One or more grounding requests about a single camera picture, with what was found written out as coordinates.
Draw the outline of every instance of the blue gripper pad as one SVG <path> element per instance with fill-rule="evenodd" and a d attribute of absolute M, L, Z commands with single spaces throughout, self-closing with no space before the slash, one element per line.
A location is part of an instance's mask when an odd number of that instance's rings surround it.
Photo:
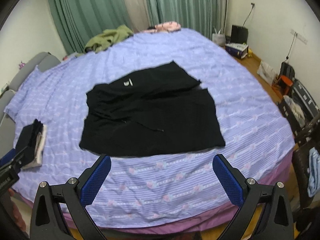
<path fill-rule="evenodd" d="M 83 207 L 91 205 L 96 198 L 103 182 L 111 170 L 111 159 L 107 155 L 101 155 L 91 168 L 79 177 L 80 203 Z"/>
<path fill-rule="evenodd" d="M 245 177 L 238 169 L 233 168 L 221 154 L 213 158 L 212 168 L 231 203 L 240 208 L 247 194 Z"/>
<path fill-rule="evenodd" d="M 16 155 L 17 155 L 16 150 L 12 149 L 10 152 L 8 152 L 5 156 L 3 156 L 0 159 L 0 167 L 4 166 L 8 162 L 10 162 Z"/>

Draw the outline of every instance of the black folded cloth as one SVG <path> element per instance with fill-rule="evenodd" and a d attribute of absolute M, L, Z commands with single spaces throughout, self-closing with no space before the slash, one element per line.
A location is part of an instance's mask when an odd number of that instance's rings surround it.
<path fill-rule="evenodd" d="M 25 126 L 16 144 L 16 153 L 24 151 L 22 166 L 31 163 L 36 157 L 37 136 L 43 130 L 43 124 L 37 119 L 30 125 Z"/>
<path fill-rule="evenodd" d="M 150 156 L 225 146 L 214 101 L 175 62 L 134 71 L 87 93 L 80 147 Z"/>

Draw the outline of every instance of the purple bed skirt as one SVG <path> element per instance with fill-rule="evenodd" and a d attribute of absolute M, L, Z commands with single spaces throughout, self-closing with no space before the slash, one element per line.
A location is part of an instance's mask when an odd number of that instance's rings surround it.
<path fill-rule="evenodd" d="M 289 178 L 289 170 L 292 159 L 292 151 L 288 153 L 281 163 L 276 167 L 273 172 L 268 174 L 266 177 L 259 180 L 260 184 L 274 185 L 278 181 L 287 181 Z M 33 206 L 33 203 L 23 197 L 21 197 L 30 207 Z M 214 228 L 223 223 L 226 223 L 232 219 L 234 214 L 237 211 L 237 207 L 233 206 L 231 202 L 227 202 L 217 208 L 208 210 L 194 217 L 176 221 L 173 223 L 168 223 L 156 227 L 149 228 L 121 228 L 115 230 L 133 233 L 133 234 L 155 234 L 155 235 L 164 235 L 164 234 L 173 234 L 178 232 L 196 232 L 204 231 L 210 228 Z M 64 214 L 66 222 L 70 228 L 76 228 L 71 215 L 69 213 Z"/>

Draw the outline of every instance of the backpack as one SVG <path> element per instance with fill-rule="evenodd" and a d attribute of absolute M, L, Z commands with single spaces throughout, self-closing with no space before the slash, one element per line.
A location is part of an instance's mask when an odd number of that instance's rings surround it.
<path fill-rule="evenodd" d="M 279 76 L 282 75 L 293 81 L 295 75 L 293 67 L 286 62 L 282 62 Z"/>

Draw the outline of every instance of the beige curtain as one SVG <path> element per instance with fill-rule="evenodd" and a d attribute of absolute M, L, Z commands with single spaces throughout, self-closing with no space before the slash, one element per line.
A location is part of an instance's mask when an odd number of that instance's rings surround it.
<path fill-rule="evenodd" d="M 146 0 L 124 0 L 134 32 L 146 30 L 150 26 Z"/>
<path fill-rule="evenodd" d="M 217 16 L 218 25 L 221 28 L 221 33 L 225 33 L 225 21 L 226 21 L 226 11 L 228 9 L 228 0 L 217 0 Z"/>

